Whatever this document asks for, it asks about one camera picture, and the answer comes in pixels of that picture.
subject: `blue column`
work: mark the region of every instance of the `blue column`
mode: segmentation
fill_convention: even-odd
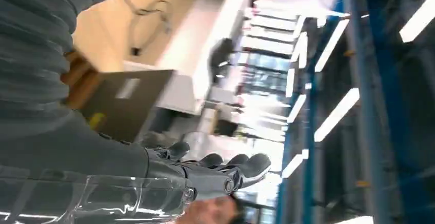
[[[417,162],[410,155],[412,143],[409,111],[402,98],[392,46],[388,44],[384,34],[386,22],[382,11],[385,4],[382,0],[367,0],[367,6],[388,115],[391,145],[399,169],[399,187],[403,199],[405,223],[435,223],[435,214],[429,207],[430,201],[425,186],[421,179],[416,178]]]
[[[291,107],[294,106],[296,100],[298,99],[298,94],[295,93],[290,100]],[[284,152],[283,152],[283,169],[289,164],[291,161],[291,129],[287,128],[287,132],[284,140]],[[292,206],[286,206],[287,198],[289,197],[289,193],[287,192],[289,180],[283,179],[283,182],[280,184],[279,192],[278,192],[278,204],[276,206],[276,214],[275,214],[275,224],[285,223],[285,214],[286,208],[292,208]]]
[[[309,68],[307,82],[312,83],[311,90],[306,90],[307,100],[305,103],[306,115],[303,126],[305,127],[305,141],[303,149],[309,150],[309,157],[303,164],[303,192],[302,192],[302,224],[313,223],[314,203],[314,119],[315,119],[315,90],[314,68]]]
[[[378,142],[375,119],[374,96],[370,82],[370,72],[365,63],[365,54],[360,32],[360,16],[354,0],[344,0],[346,11],[351,14],[347,28],[351,57],[352,76],[360,91],[361,108],[359,111],[360,150],[365,180],[370,182],[366,206],[373,215],[374,224],[390,224],[388,195],[385,192],[385,173],[382,167],[382,148]]]

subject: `transparent plastic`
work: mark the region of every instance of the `transparent plastic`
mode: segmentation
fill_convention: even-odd
[[[164,223],[195,198],[189,181],[0,166],[0,222]]]

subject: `ceiling light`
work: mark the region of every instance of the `ceiling light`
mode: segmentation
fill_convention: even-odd
[[[271,134],[271,135],[279,135],[279,136],[285,135],[284,131],[275,130],[275,129],[272,129],[272,128],[264,128],[264,127],[261,127],[261,126],[258,126],[258,125],[252,125],[251,126],[249,123],[247,123],[247,125],[250,128],[252,128],[254,130],[257,130],[257,131],[260,131],[262,133],[268,133],[268,134]]]
[[[289,5],[289,4],[275,3],[271,1],[255,1],[254,4],[257,5],[257,7],[289,11],[292,13],[304,15],[305,17],[316,17],[316,18],[325,17],[325,16],[346,17],[350,15],[349,13],[336,12],[325,8],[313,8],[311,4]]]
[[[289,164],[283,170],[283,173],[281,174],[281,178],[290,177],[290,175],[299,167],[299,165],[301,165],[303,161],[304,159],[301,154],[294,156],[294,158],[289,162]]]
[[[294,85],[294,69],[289,69],[287,72],[286,97],[293,96],[293,85]]]
[[[277,124],[277,125],[287,125],[287,123],[283,122],[283,121],[279,121],[279,120],[274,120],[274,119],[270,119],[267,117],[258,117],[258,120],[262,120],[265,121],[267,123],[272,123],[272,124]]]
[[[332,33],[331,39],[329,40],[328,44],[326,45],[325,50],[323,51],[322,55],[320,56],[319,60],[317,61],[317,64],[315,65],[316,72],[321,72],[323,70],[326,62],[328,61],[329,57],[331,56],[332,51],[334,50],[335,46],[337,45],[338,41],[340,40],[340,37],[344,33],[344,30],[346,29],[348,24],[349,24],[349,19],[345,19],[345,20],[342,20],[339,22],[339,24],[335,28],[335,31]]]
[[[267,18],[263,16],[256,16],[251,21],[252,25],[258,25],[269,28],[276,28],[282,30],[294,30],[296,27],[296,23],[292,21],[287,21],[283,19],[275,19],[275,18]]]
[[[223,66],[225,66],[225,65],[227,65],[227,64],[228,64],[228,62],[220,63],[220,64],[219,64],[219,67],[223,67]]]
[[[296,20],[296,15],[288,11],[260,10],[257,15],[273,16],[280,19]]]
[[[308,160],[309,157],[310,157],[310,150],[308,150],[308,149],[302,150],[302,159]]]
[[[435,18],[435,0],[426,0],[417,12],[409,19],[400,30],[400,36],[404,43],[411,42],[426,28]]]
[[[299,114],[299,111],[301,110],[302,106],[305,103],[305,100],[307,99],[307,95],[302,94],[299,95],[298,99],[296,100],[296,103],[293,106],[293,109],[290,111],[290,115],[287,118],[288,123],[293,123],[296,117]]]
[[[250,35],[250,36],[277,39],[277,40],[281,40],[284,42],[293,42],[294,41],[294,37],[292,34],[266,31],[260,27],[252,27],[252,29],[250,31],[246,32],[245,34]]]
[[[254,115],[254,114],[248,114],[248,113],[242,114],[241,118],[244,119],[243,123],[249,123],[250,121],[253,121],[253,120],[261,120],[261,121],[264,121],[266,123],[272,123],[272,124],[281,125],[281,126],[287,125],[287,123],[284,121],[275,120],[275,119],[271,119],[271,118],[267,118],[267,117],[263,117],[263,116]]]
[[[293,45],[252,37],[243,37],[241,45],[242,47],[273,51],[286,55],[290,55],[293,52]]]
[[[354,219],[345,220],[336,224],[373,224],[373,217],[360,216]]]
[[[317,28],[323,28],[326,25],[326,16],[317,18]]]
[[[259,95],[241,94],[240,97],[243,98],[245,107],[290,107],[288,104],[277,101],[273,96],[263,97]]]
[[[303,69],[307,66],[307,51],[308,51],[308,35],[307,32],[301,33],[301,46],[299,48],[299,68]]]
[[[254,116],[267,116],[267,117],[279,119],[279,120],[287,119],[285,116],[275,115],[275,114],[272,114],[272,113],[269,113],[266,111],[257,110],[257,109],[253,109],[253,108],[243,108],[241,110],[245,113],[252,114]]]
[[[291,63],[296,63],[298,61],[298,57],[299,57],[299,55],[301,54],[301,51],[304,48],[305,37],[306,37],[307,33],[303,32],[303,33],[298,33],[298,35],[299,34],[300,34],[300,36],[298,38],[298,42],[296,42],[296,44],[295,44],[295,46],[293,48],[293,53],[292,53],[291,58],[290,58],[290,62]]]
[[[294,28],[294,31],[293,31],[293,37],[294,38],[299,37],[299,34],[301,34],[302,28],[304,27],[304,22],[305,22],[306,18],[307,17],[304,16],[304,15],[299,16],[298,22],[296,23],[296,27]]]
[[[347,114],[347,112],[360,99],[360,91],[358,88],[352,88],[339,102],[336,108],[325,119],[322,125],[314,133],[314,141],[321,142],[326,135],[339,123],[339,121]]]
[[[252,128],[245,128],[245,129],[243,129],[243,132],[249,133],[249,134],[253,134],[253,135],[256,135],[256,136],[264,138],[264,139],[269,139],[269,140],[272,140],[272,141],[277,141],[277,142],[283,142],[285,140],[284,136],[281,136],[279,134],[273,134],[273,133],[265,132],[263,130],[257,130],[257,129],[252,129]]]

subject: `cable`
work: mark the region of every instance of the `cable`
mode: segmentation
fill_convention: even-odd
[[[128,29],[128,45],[131,49],[131,55],[139,56],[143,52],[143,50],[147,49],[148,46],[155,41],[157,36],[162,31],[165,31],[166,34],[171,32],[170,18],[173,15],[173,7],[172,4],[166,0],[155,0],[151,2],[145,9],[136,8],[131,0],[124,0],[124,2],[130,8],[131,12],[135,15]],[[165,4],[166,10],[156,9],[159,4]],[[159,24],[155,28],[151,36],[143,44],[141,44],[139,47],[136,47],[134,43],[134,31],[137,24],[139,23],[142,16],[148,16],[154,13],[160,14],[160,20],[162,24]]]

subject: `glass window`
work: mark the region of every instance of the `glass window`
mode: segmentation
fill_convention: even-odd
[[[246,221],[251,224],[259,224],[258,217],[260,214],[260,210],[252,207],[246,207],[245,209],[246,209],[246,214],[245,214]]]
[[[288,71],[290,69],[289,59],[274,56],[250,54],[248,63],[249,65],[268,68],[270,70]]]
[[[275,210],[263,209],[261,211],[260,224],[275,223]]]
[[[273,142],[264,139],[256,139],[254,141],[253,146],[254,154],[264,153],[269,156],[272,162],[272,171],[281,171],[283,166],[283,153],[284,153],[284,144],[279,142]],[[270,178],[271,182],[279,182],[281,183],[281,178]]]

